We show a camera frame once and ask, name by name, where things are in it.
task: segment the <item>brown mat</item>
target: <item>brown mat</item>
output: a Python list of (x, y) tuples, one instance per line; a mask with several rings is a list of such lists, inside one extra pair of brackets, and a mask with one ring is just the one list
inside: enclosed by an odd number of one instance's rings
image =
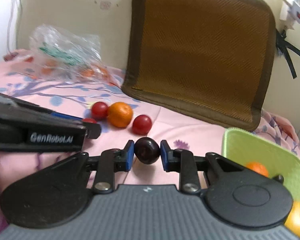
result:
[(251, 131), (260, 122), (275, 42), (263, 0), (132, 0), (122, 91)]

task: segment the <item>green basket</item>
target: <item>green basket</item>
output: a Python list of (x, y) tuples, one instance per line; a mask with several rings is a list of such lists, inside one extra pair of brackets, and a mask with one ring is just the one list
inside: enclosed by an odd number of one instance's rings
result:
[(247, 131), (229, 128), (223, 136), (222, 155), (242, 166), (259, 162), (270, 178), (283, 175), (284, 186), (300, 201), (300, 159), (292, 152)]

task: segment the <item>pink bedsheet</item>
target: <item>pink bedsheet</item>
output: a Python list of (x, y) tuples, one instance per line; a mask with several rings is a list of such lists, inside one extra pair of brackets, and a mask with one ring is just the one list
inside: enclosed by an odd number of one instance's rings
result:
[[(1, 93), (79, 117), (89, 116), (89, 107), (96, 101), (104, 101), (108, 104), (118, 101), (126, 102), (133, 108), (134, 116), (147, 114), (151, 117), (153, 127), (148, 136), (157, 143), (165, 139), (171, 148), (189, 149), (195, 155), (200, 156), (204, 156), (206, 152), (221, 153), (221, 141), (225, 130), (223, 127), (130, 98), (111, 84), (46, 82), (13, 72), (11, 64), (0, 64)], [(31, 64), (24, 63), (24, 69), (25, 72), (31, 73)], [(122, 83), (124, 72), (114, 70), (114, 73), (118, 82)], [(123, 148), (129, 139), (136, 141), (140, 138), (131, 132), (130, 127), (118, 129), (107, 122), (100, 122), (100, 124), (101, 136), (97, 140), (88, 141), (83, 148), (90, 156), (100, 155), (102, 151), (110, 148)], [(287, 119), (263, 111), (260, 125), (254, 133), (287, 148), (300, 158), (299, 139)], [(0, 192), (16, 180), (66, 158), (70, 154), (0, 153)], [(153, 165), (144, 165), (135, 159), (129, 173), (116, 174), (116, 183), (177, 185), (178, 174), (164, 172), (160, 159)], [(6, 225), (0, 211), (0, 231)]]

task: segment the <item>plastic bag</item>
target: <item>plastic bag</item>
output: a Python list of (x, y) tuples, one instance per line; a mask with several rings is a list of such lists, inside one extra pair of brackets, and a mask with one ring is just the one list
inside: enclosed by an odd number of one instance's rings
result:
[(61, 28), (41, 25), (30, 37), (30, 51), (19, 53), (13, 60), (33, 63), (36, 67), (31, 75), (46, 80), (115, 82), (102, 64), (99, 51), (96, 35), (79, 37)]

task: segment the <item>red ball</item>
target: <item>red ball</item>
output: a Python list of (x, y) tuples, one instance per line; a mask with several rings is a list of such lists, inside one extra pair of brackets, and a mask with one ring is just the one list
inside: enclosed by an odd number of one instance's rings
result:
[(91, 122), (91, 123), (97, 123), (96, 120), (92, 119), (92, 118), (83, 118), (82, 122)]
[(108, 105), (104, 102), (96, 102), (91, 107), (91, 116), (97, 120), (103, 120), (108, 115)]
[(137, 116), (132, 124), (132, 131), (135, 134), (146, 135), (152, 127), (152, 121), (149, 116), (142, 114)]

